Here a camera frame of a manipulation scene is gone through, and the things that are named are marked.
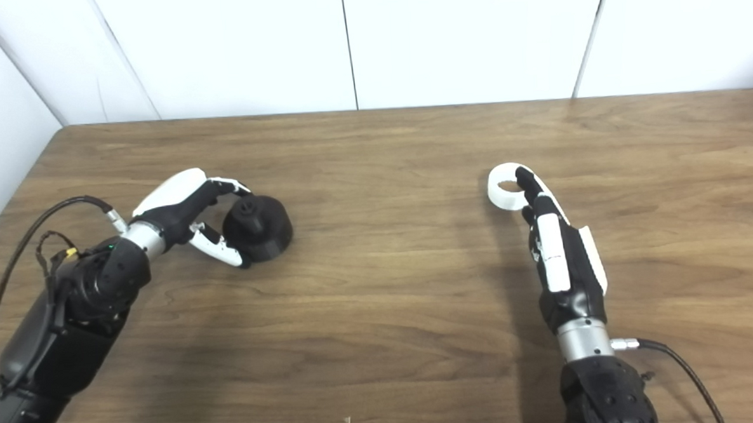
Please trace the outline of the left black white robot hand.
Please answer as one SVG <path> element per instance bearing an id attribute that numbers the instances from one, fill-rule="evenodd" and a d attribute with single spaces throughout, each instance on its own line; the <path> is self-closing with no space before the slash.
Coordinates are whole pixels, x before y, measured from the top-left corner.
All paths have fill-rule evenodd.
<path id="1" fill-rule="evenodd" d="M 138 204 L 122 238 L 139 246 L 149 260 L 175 245 L 190 244 L 219 262 L 248 269 L 253 263 L 250 257 L 231 247 L 224 236 L 197 217 L 220 196 L 243 198 L 251 193 L 238 180 L 207 176 L 200 168 L 180 171 Z"/>

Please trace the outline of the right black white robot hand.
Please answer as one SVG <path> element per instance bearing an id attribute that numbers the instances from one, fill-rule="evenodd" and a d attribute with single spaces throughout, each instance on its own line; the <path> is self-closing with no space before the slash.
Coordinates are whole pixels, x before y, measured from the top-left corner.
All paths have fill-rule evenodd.
<path id="1" fill-rule="evenodd" d="M 529 227 L 528 245 L 540 280 L 540 314 L 557 334 L 576 319 L 607 321 L 606 286 L 595 272 L 583 231 L 571 225 L 562 206 L 534 171 L 516 168 L 516 182 L 526 205 L 521 215 Z"/>

